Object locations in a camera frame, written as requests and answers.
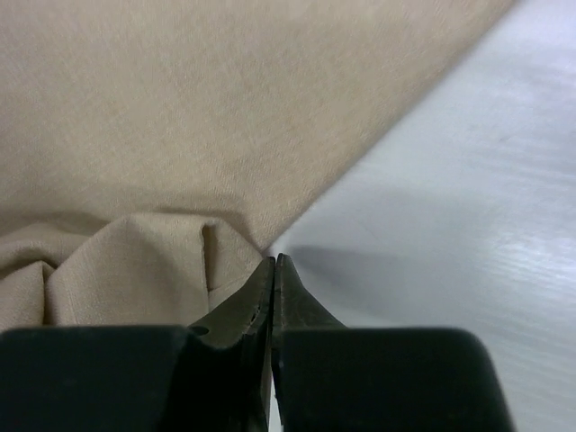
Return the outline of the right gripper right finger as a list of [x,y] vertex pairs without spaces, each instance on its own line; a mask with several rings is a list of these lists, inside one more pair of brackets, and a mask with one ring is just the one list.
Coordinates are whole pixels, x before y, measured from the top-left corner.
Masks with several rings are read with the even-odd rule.
[[272,368],[286,431],[511,431],[485,345],[459,328],[349,328],[280,255]]

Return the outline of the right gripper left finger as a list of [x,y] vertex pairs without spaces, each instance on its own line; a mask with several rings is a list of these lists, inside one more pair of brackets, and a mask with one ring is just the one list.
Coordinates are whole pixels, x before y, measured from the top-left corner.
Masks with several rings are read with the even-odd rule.
[[275,261],[189,326],[1,336],[4,431],[264,431]]

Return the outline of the beige cloth napkin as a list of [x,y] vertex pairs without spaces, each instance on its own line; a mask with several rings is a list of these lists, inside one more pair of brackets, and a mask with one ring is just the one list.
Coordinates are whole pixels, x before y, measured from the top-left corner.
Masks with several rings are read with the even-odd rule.
[[2,329],[194,323],[509,8],[2,2]]

